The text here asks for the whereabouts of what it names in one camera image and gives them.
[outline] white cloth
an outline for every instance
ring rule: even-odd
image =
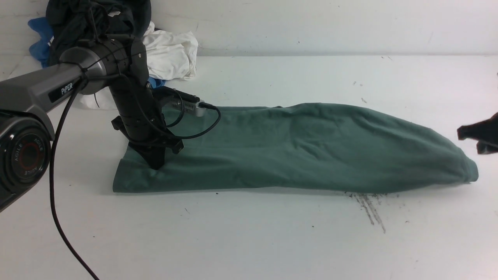
[[[173,34],[163,30],[154,31],[154,28],[155,25],[151,21],[142,39],[147,50],[149,76],[166,81],[189,80],[195,77],[199,43],[194,34]],[[108,87],[98,91],[95,96],[80,95],[76,101],[86,109],[116,110]]]

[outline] robotic arm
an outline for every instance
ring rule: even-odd
[[[189,104],[188,113],[198,116],[205,108],[217,110],[166,87],[153,94],[147,79],[141,40],[107,35],[99,42],[80,41],[62,54],[57,65],[0,82],[0,211],[44,175],[55,137],[47,113],[73,94],[94,94],[109,86],[120,115],[112,121],[113,127],[156,170],[164,165],[166,148],[179,153],[182,139],[187,139],[167,129],[163,105],[182,108],[181,115],[184,102]]]

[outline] black cloth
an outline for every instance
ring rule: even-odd
[[[142,38],[151,19],[150,0],[94,0],[102,5],[107,14],[93,9],[97,32],[107,34],[131,34]],[[57,64],[61,54],[74,47],[78,40],[94,37],[93,29],[87,24],[85,15],[90,6],[89,0],[50,0],[46,18],[54,31],[48,65]]]

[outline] white table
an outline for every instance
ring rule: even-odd
[[[12,75],[36,68],[27,57]],[[497,279],[498,155],[456,137],[498,112],[497,71],[498,57],[200,57],[196,79],[169,83],[218,106],[365,106],[431,127],[477,162],[476,183],[369,196],[385,232],[349,193],[114,194],[117,112],[78,108],[55,163],[59,219],[102,280]],[[48,176],[0,223],[1,279],[90,279],[52,222]]]

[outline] red ring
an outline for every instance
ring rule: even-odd
[[[24,166],[24,164],[22,164],[22,153],[24,152],[24,149],[28,146],[34,146],[36,148],[36,161],[33,165]],[[38,165],[38,162],[40,161],[40,148],[35,143],[28,143],[28,144],[24,145],[22,147],[21,151],[19,151],[19,159],[20,159],[19,164],[21,165],[22,169],[31,170],[31,169],[35,168]]]

